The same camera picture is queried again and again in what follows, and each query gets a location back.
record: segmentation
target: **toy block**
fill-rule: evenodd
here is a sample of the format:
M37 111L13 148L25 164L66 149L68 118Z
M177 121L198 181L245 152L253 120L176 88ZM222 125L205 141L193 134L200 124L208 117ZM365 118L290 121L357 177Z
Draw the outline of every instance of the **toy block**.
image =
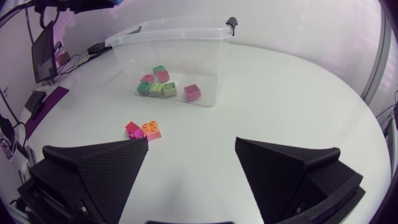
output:
M142 130L143 130L144 134L147 136L148 141L155 140L155 139L162 137L156 121L151 121L151 122L143 124Z
M149 94L149 89L152 86L152 83L142 82L139 84L137 91L139 94L147 96Z
M155 82L155 76L152 75L152 74L144 75L144 77L141 78L141 82L154 83Z
M166 70L166 68L161 66L161 65L159 65L157 67L154 67L154 69L153 69L155 75L157 75L157 72L161 72L161 71L164 71L164 70Z
M163 92L164 96L169 97L169 96L175 96L177 94L177 89L175 88L175 83L166 83L163 84Z
M163 95L163 84L154 83L149 89L149 96L162 97Z
M193 101L200 97L200 89L196 84L185 87L184 92L188 101Z
M170 80L170 75L166 70L157 72L156 75L157 75L157 80L160 83L165 83Z
M126 125L126 133L129 135L130 138L143 138L144 133L142 132L141 128L130 122Z

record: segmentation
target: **transparent plastic bin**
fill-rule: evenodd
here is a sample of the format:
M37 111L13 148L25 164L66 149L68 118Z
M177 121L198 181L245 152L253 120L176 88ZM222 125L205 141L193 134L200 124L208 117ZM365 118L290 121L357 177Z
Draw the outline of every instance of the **transparent plastic bin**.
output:
M132 77L135 94L142 95L137 91L141 78L154 74L153 68L161 65L170 77L165 83L174 82L177 95L158 97L214 106L222 84L222 61L236 25L234 17L225 16L160 19L126 29L106 39L105 44L112 46L124 71ZM196 85L201 94L192 101L184 91L190 85Z

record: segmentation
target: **purple mat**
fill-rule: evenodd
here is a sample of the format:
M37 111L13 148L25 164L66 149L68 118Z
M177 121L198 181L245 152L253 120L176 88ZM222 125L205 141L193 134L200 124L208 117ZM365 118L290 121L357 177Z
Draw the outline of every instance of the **purple mat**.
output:
M28 119L26 121L26 139L29 139L37 126L42 122L50 110L69 92L68 89L58 86L49 96L44 100L44 107L37 115L36 119Z

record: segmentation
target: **orange block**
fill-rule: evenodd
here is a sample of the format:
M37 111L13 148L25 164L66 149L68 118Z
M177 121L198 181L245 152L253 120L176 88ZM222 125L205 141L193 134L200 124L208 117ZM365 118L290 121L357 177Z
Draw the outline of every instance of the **orange block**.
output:
M142 125L142 131L147 136L148 141L162 137L156 121L151 121Z

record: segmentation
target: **computer screen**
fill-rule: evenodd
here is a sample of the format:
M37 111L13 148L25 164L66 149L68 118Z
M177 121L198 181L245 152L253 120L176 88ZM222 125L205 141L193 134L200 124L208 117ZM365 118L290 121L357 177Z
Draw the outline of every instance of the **computer screen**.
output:
M53 22L50 22L32 46L32 62L36 83L57 76L55 65Z

